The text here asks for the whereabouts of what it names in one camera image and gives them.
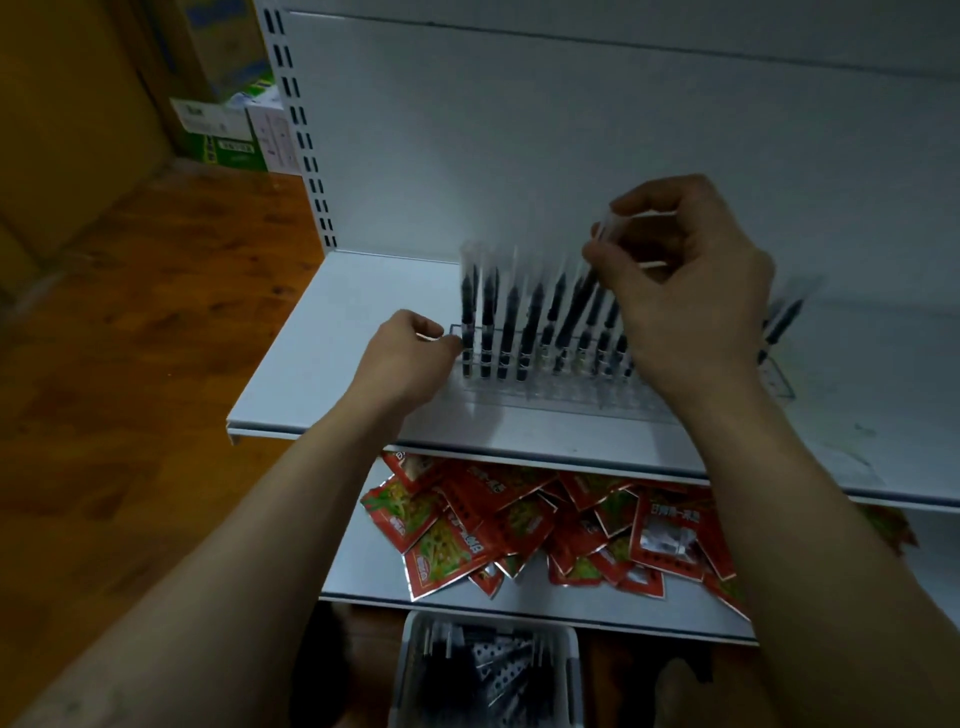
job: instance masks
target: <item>pen holder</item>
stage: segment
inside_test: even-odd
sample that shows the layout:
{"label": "pen holder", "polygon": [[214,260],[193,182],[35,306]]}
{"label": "pen holder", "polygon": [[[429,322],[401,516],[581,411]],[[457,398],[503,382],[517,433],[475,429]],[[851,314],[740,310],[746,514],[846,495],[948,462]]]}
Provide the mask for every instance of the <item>pen holder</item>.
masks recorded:
{"label": "pen holder", "polygon": [[[459,336],[462,327],[454,324],[449,332]],[[502,334],[502,329],[495,329],[492,346],[481,351],[477,331],[472,353],[465,350],[450,375],[448,397],[480,404],[677,422],[660,395],[634,372],[628,353],[601,352],[598,357],[595,346],[582,350],[572,346],[564,356],[556,347],[537,343],[527,362],[519,355],[516,341],[508,352],[500,351]],[[764,361],[759,371],[764,387],[781,404],[795,399],[793,388],[773,357]]]}

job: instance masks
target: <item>person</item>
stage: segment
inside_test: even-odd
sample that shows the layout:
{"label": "person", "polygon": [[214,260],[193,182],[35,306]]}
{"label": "person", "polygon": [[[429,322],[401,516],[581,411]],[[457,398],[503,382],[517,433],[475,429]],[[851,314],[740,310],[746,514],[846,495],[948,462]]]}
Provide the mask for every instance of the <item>person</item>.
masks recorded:
{"label": "person", "polygon": [[[660,213],[583,254],[621,304],[638,371],[707,467],[780,714],[804,726],[955,725],[957,629],[760,385],[770,257],[702,176],[646,182],[611,208]],[[666,280],[634,263],[663,259]],[[336,405],[14,725],[260,723],[373,460],[460,352],[443,333],[411,311],[384,323]]]}

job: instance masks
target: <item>brown wood floor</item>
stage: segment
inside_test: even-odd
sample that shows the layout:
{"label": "brown wood floor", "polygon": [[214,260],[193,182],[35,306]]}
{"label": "brown wood floor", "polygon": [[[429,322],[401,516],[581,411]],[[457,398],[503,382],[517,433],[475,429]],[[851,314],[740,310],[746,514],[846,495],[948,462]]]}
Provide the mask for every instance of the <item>brown wood floor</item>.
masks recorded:
{"label": "brown wood floor", "polygon": [[[287,447],[232,447],[225,419],[322,261],[299,178],[179,160],[82,234],[0,330],[0,725]],[[404,617],[348,610],[343,725],[386,724]],[[613,726],[630,688],[616,675],[642,642],[580,634],[588,723]]]}

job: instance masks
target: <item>person's left arm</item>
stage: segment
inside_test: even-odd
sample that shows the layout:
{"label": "person's left arm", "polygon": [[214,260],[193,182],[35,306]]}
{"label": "person's left arm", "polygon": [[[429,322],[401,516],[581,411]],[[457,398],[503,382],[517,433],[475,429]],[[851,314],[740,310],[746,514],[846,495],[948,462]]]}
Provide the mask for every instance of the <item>person's left arm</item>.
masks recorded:
{"label": "person's left arm", "polygon": [[13,725],[242,726],[289,679],[373,460],[460,352],[410,311],[383,324],[344,396],[183,563]]}

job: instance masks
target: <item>person's right arm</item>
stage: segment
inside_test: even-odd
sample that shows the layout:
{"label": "person's right arm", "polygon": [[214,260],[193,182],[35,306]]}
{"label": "person's right arm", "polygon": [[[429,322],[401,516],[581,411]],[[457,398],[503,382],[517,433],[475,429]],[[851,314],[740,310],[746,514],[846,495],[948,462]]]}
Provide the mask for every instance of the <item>person's right arm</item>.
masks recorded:
{"label": "person's right arm", "polygon": [[[783,717],[956,725],[960,633],[760,384],[769,256],[700,176],[647,182],[611,208],[669,213],[584,256],[620,301],[637,370],[704,460]],[[631,255],[676,269],[655,282]]]}

